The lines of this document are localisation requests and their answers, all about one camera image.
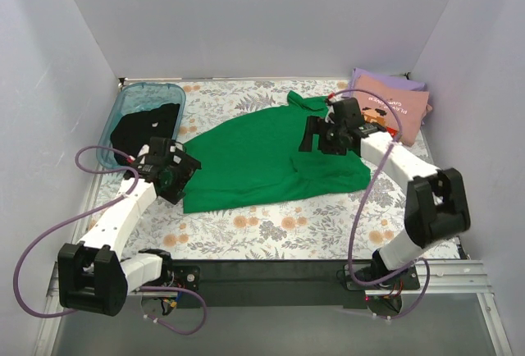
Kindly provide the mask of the green t shirt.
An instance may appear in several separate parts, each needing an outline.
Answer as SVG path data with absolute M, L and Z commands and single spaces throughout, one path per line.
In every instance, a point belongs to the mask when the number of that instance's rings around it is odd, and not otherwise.
M 186 213 L 367 188 L 371 171 L 355 153 L 299 151 L 308 117 L 327 114 L 325 99 L 289 92 L 286 100 L 225 121 L 185 143 L 186 152 L 202 165 L 185 187 Z

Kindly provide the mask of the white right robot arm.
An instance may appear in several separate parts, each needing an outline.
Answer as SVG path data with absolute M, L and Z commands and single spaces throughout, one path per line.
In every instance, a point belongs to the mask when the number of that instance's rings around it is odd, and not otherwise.
M 471 226 L 463 177 L 414 156 L 387 128 L 368 121 L 355 98 L 328 99 L 329 114 L 308 116 L 299 151 L 317 148 L 325 154 L 356 153 L 385 172 L 405 196 L 404 229 L 376 250 L 368 267 L 348 268 L 352 282 L 369 287 L 409 269 L 430 248 Z

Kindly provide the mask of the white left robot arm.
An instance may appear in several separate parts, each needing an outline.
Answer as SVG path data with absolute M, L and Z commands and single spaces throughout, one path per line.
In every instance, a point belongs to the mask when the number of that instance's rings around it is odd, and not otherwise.
M 95 225 L 57 255 L 59 301 L 62 307 L 108 316 L 117 315 L 127 295 L 143 285 L 172 281 L 171 255 L 146 249 L 123 258 L 123 249 L 150 205 L 162 198 L 176 204 L 201 169 L 173 139 L 153 137 L 136 155 L 121 150 L 124 178 L 113 203 L 103 208 Z

